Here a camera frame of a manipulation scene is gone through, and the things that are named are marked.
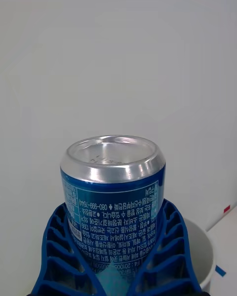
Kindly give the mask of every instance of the white container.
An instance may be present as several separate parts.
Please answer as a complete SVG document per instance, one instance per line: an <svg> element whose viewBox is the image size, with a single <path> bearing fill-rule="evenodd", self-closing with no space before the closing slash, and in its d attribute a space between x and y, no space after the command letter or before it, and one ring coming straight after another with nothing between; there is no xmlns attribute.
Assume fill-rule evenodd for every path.
<svg viewBox="0 0 237 296"><path fill-rule="evenodd" d="M203 292L210 292L211 278L216 268L215 249L208 233L196 223L185 219L195 275Z"/></svg>

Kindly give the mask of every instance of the red tape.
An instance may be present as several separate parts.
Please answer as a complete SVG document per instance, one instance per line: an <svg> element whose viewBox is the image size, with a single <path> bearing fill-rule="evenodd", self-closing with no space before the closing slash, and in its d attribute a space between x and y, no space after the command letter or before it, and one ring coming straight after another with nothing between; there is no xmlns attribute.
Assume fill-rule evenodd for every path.
<svg viewBox="0 0 237 296"><path fill-rule="evenodd" d="M226 213L229 209L230 209L230 205L229 206L227 206L225 209L224 209L224 213Z"/></svg>

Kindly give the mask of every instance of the can rim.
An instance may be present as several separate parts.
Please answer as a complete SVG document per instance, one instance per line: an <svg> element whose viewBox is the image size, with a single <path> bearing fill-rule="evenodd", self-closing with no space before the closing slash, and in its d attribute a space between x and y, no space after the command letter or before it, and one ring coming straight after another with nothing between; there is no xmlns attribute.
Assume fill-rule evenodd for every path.
<svg viewBox="0 0 237 296"><path fill-rule="evenodd" d="M70 150L74 147L78 147L84 143L87 143L87 142L92 142L94 140L103 140L102 143L106 143L105 139L107 138L115 138L115 139L119 139L119 138L129 138L129 139L135 139L135 140L140 140L140 141L143 141L145 142L147 145L149 145L151 148L153 148L153 152L145 157L145 158L140 158L139 160L136 160L136 161L130 161L130 162L127 162L127 163L123 163L123 164L100 164L100 163L91 163L91 162L86 162L86 161L82 161L82 160L79 160L77 159L76 157L74 157L72 154L70 154ZM105 136L95 136L95 137L91 137L91 138L87 138L87 139L83 139L83 140L80 140L74 144L72 144L71 146L69 146L66 150L66 153L68 154L68 156L70 158L72 158L74 161L78 162L78 163L81 163L83 165L89 165L90 167L93 167L93 168L104 168L104 167L113 167L113 168L116 168L116 167L124 167L124 166L129 166L131 164L136 164L136 163L139 163L141 161L149 161L150 159L152 158L155 158L158 154L159 154L159 148L158 146L152 142L151 140L148 140L146 138L142 138L142 137L137 137L137 136L129 136L129 135L105 135Z"/></svg>
<svg viewBox="0 0 237 296"><path fill-rule="evenodd" d="M75 156L80 151L99 144L124 143L144 147L143 155L126 163L105 164L81 160ZM157 173L165 165L165 158L154 142L137 136L105 135L80 140L66 150L61 162L61 169L69 176L93 183L125 183L144 179Z"/></svg>

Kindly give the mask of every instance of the white background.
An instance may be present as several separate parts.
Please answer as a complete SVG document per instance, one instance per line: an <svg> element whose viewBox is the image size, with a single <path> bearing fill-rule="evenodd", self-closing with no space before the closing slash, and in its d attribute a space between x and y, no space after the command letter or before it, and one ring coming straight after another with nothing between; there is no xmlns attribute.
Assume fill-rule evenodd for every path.
<svg viewBox="0 0 237 296"><path fill-rule="evenodd" d="M210 227L237 201L237 0L0 0L0 293L24 296L73 142L130 134Z"/></svg>

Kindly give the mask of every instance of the blue tape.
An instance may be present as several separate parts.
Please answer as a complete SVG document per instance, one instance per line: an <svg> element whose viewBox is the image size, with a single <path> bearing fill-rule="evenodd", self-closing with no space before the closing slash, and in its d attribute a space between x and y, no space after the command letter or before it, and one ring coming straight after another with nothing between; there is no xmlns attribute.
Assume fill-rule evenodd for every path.
<svg viewBox="0 0 237 296"><path fill-rule="evenodd" d="M216 266L216 272L220 274L222 277L226 275L226 272L221 269L219 266Z"/></svg>

